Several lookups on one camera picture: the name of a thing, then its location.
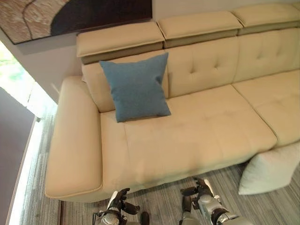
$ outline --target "floor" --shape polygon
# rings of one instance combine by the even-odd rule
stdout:
[[[30,169],[26,201],[22,207],[21,225],[90,225],[92,213],[104,210],[108,200],[96,203],[60,202],[44,196],[44,178],[50,140],[53,132],[54,112],[45,116],[39,153]],[[215,194],[224,206],[238,215],[247,217],[256,225],[300,224],[300,166],[289,186],[261,195],[240,196],[237,193],[245,165],[235,165],[199,175],[208,178]],[[141,206],[141,212],[150,213],[151,225],[177,225],[181,218],[180,189],[194,186],[192,178],[141,190],[128,195],[127,201]],[[192,213],[200,224],[208,225],[198,211]],[[129,221],[138,216],[128,215]]]
[[[230,211],[248,218],[255,225],[300,224],[300,166],[289,186],[267,194],[240,196],[237,193],[244,165],[208,172],[199,177],[208,178],[223,205]],[[180,189],[194,186],[192,178],[141,190],[128,195],[127,201],[139,204],[141,211],[148,211],[151,225],[177,225],[181,218]],[[108,200],[97,203],[63,203],[62,225],[88,225],[93,212],[104,210]],[[192,213],[200,224],[208,225],[198,211]],[[128,215],[129,221],[138,216]]]

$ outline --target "white wall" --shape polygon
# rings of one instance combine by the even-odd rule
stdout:
[[[197,12],[229,10],[232,8],[275,2],[274,0],[152,0],[153,19]],[[48,37],[13,45],[0,30],[0,40],[19,60],[31,76],[44,88],[54,101],[64,77],[81,75],[80,61],[76,58],[76,35]]]
[[[56,102],[63,78],[81,75],[74,33],[13,45],[0,30],[0,40]]]

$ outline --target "tufted cushion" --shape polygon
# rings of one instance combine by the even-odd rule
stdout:
[[[278,139],[277,146],[300,139],[300,70],[234,83]]]
[[[127,56],[124,58],[119,58],[112,60],[111,62],[121,63],[121,62],[138,62],[141,60],[146,60],[156,55],[163,54],[163,50],[147,52],[139,55]],[[93,63],[88,65],[82,65],[83,77],[88,85],[90,94],[96,103],[98,110],[102,112],[107,112],[114,110],[113,98],[110,93],[109,84],[99,63]],[[162,87],[165,93],[165,97],[168,98],[168,76],[167,68],[164,73]]]
[[[103,194],[123,187],[136,191],[244,162],[276,143],[231,85],[167,103],[169,117],[116,123],[114,112],[101,113]]]
[[[166,49],[169,97],[231,83],[238,60],[236,37]]]
[[[300,68],[300,28],[238,37],[235,82]]]

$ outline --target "sofa armrest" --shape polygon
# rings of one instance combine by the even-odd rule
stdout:
[[[79,76],[61,88],[45,180],[45,195],[66,199],[102,187],[100,116]]]

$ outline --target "abstract painting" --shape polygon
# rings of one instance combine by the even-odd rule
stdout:
[[[151,18],[151,0],[0,1],[0,27],[14,44]]]

